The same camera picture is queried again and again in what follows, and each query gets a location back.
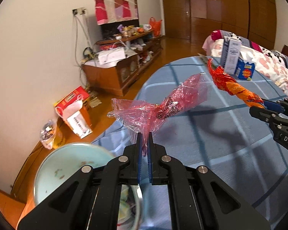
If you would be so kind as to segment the bag of small trash on floor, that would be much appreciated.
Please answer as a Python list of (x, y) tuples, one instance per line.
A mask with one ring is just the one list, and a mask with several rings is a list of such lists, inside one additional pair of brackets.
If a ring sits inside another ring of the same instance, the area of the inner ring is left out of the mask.
[(56, 122), (55, 121), (48, 121), (46, 124), (43, 125), (39, 138), (40, 142), (46, 149), (52, 149), (53, 143), (56, 137)]

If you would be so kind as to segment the television with patchwork cover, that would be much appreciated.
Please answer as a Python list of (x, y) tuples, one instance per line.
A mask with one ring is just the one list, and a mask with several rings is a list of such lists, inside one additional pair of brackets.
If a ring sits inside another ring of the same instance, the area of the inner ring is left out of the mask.
[(139, 26), (137, 0), (94, 0), (95, 16), (102, 37), (119, 34), (118, 27)]

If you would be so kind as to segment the red gift box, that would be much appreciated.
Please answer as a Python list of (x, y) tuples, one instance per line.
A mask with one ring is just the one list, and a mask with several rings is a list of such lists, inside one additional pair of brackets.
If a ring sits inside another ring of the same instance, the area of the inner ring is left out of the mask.
[(80, 100), (83, 104), (87, 103), (89, 100), (89, 93), (82, 87), (79, 86), (67, 96), (63, 97), (61, 100), (54, 104), (55, 112), (59, 117), (63, 117), (63, 110), (65, 110), (69, 105)]

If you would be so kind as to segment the wooden TV cabinet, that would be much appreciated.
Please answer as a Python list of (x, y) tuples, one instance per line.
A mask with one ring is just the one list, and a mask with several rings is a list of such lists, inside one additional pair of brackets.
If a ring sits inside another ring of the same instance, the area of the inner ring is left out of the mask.
[(125, 59), (117, 61), (115, 65), (110, 63), (98, 67), (92, 61), (83, 65), (89, 86), (98, 91), (123, 96), (129, 87), (154, 63), (162, 51), (161, 36), (150, 37), (144, 35), (145, 46), (141, 50), (135, 50)]

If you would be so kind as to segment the yellow green patterned plastic bag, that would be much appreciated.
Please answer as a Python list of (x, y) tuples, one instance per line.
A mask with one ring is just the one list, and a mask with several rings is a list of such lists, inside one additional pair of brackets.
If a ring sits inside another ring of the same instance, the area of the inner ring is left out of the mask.
[(122, 185), (120, 207), (118, 212), (118, 226), (131, 223), (136, 216), (136, 199), (131, 186)]

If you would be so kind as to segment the yellow cup on floor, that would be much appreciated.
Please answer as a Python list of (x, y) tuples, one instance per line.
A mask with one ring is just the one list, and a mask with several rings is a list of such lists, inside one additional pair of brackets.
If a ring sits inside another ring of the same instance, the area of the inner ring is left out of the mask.
[(63, 146), (64, 143), (65, 143), (64, 135), (63, 135), (62, 131), (60, 130), (60, 128), (58, 126), (56, 126), (55, 138), (53, 140), (52, 148), (58, 149), (59, 147)]

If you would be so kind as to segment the small blue juice carton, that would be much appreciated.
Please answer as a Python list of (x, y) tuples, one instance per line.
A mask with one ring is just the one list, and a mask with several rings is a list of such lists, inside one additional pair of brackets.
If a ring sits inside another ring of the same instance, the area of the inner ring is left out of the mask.
[(255, 63), (238, 59), (235, 76), (239, 80), (250, 81), (255, 71)]

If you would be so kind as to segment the orange paper bag white insert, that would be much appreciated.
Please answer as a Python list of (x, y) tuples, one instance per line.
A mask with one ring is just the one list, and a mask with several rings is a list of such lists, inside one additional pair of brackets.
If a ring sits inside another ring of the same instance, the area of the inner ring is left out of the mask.
[(68, 105), (62, 113), (63, 120), (68, 124), (73, 133), (83, 139), (92, 133), (92, 129), (80, 111), (84, 109), (82, 100), (77, 100)]

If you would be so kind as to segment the bed with heart quilt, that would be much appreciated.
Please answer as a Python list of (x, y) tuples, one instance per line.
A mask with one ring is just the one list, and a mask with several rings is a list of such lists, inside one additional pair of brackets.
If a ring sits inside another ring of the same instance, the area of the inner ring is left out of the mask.
[(272, 80), (288, 97), (288, 56), (277, 51), (268, 50), (255, 42), (232, 32), (215, 30), (205, 39), (202, 49), (208, 56), (220, 57), (226, 38), (241, 42), (242, 58), (255, 63), (255, 69)]

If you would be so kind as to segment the white box on cabinet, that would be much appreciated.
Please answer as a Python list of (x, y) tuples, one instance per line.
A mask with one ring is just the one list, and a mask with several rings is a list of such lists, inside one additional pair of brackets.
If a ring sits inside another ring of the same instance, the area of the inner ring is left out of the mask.
[(98, 53), (98, 61), (100, 65), (110, 62), (120, 61), (126, 58), (125, 49), (118, 47), (110, 50), (103, 50)]

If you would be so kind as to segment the brown wooden wardrobe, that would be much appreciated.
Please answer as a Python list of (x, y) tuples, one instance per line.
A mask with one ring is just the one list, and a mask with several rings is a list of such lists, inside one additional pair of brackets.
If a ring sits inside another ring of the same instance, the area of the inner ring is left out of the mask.
[(224, 30), (272, 49), (276, 26), (275, 0), (190, 0), (188, 41), (196, 46), (213, 30)]

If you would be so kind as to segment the white mug on cabinet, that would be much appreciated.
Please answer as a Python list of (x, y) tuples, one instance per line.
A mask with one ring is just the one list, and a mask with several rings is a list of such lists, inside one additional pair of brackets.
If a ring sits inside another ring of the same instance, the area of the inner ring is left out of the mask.
[(144, 31), (150, 31), (152, 29), (152, 26), (150, 24), (144, 24), (142, 27)]

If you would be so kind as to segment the metallic flat packet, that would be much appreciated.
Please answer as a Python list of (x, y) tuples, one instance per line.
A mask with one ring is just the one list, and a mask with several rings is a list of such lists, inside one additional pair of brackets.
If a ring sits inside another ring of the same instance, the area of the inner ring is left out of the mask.
[(219, 66), (219, 62), (217, 61), (216, 58), (210, 57), (210, 56), (205, 56), (200, 53), (198, 53), (198, 56), (200, 57), (201, 61), (207, 66), (208, 61), (211, 60), (211, 67), (213, 69), (216, 69)]

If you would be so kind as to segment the light blue cartoon trash bin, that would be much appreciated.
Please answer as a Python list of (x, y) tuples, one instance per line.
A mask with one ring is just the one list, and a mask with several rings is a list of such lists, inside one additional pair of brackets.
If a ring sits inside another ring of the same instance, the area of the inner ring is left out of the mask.
[(117, 229), (122, 185), (136, 190), (134, 228), (140, 228), (141, 190), (137, 144), (105, 166), (84, 165), (36, 206), (19, 229)]

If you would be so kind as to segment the orange plastic bag by door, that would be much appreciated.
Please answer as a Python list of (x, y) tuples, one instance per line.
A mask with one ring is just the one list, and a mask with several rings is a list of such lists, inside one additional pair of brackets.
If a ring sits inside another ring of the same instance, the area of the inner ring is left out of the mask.
[(154, 37), (158, 37), (161, 33), (162, 20), (157, 21), (154, 17), (151, 17), (149, 24), (152, 27)]

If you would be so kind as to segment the pink clear plastic bag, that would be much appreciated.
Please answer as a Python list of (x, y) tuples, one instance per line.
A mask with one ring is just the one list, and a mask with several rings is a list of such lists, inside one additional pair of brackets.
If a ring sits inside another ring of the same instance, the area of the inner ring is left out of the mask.
[(127, 127), (131, 137), (141, 133), (141, 153), (147, 156), (149, 133), (159, 131), (169, 117), (191, 110), (207, 98), (208, 87), (203, 72), (187, 78), (160, 104), (114, 98), (112, 111), (107, 113), (107, 117), (113, 117)]

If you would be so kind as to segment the wall power socket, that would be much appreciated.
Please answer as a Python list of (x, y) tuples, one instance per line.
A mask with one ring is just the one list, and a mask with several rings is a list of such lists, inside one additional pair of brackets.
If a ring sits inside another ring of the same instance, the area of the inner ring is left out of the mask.
[(86, 13), (86, 8), (85, 7), (80, 7), (77, 9), (72, 10), (73, 15), (83, 15)]

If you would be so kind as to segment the blue plaid table cloth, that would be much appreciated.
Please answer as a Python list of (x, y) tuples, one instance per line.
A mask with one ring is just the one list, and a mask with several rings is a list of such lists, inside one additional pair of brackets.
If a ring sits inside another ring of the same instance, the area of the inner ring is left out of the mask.
[[(213, 84), (199, 57), (164, 65), (144, 83), (135, 100), (159, 104), (189, 76), (205, 72), (208, 99), (194, 109), (168, 118), (153, 141), (184, 165), (209, 167), (242, 196), (274, 229), (288, 211), (288, 150), (274, 142), (267, 123), (249, 115), (236, 96)], [(255, 71), (251, 81), (238, 80), (260, 97), (286, 97), (272, 80)], [(93, 144), (121, 155), (130, 145), (128, 129), (115, 121)], [(140, 229), (172, 229), (166, 186), (151, 186), (147, 158), (142, 160), (140, 187), (143, 220)]]

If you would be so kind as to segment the wooden door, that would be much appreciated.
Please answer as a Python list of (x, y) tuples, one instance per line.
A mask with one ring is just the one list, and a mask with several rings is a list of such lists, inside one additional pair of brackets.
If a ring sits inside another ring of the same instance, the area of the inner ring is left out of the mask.
[(165, 35), (190, 40), (190, 0), (162, 0)]

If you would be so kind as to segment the white blue milk carton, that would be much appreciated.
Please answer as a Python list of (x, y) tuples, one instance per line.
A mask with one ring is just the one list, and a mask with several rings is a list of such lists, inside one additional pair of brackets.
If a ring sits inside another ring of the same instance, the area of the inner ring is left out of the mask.
[(240, 56), (242, 41), (233, 37), (224, 37), (220, 65), (227, 74), (235, 74)]

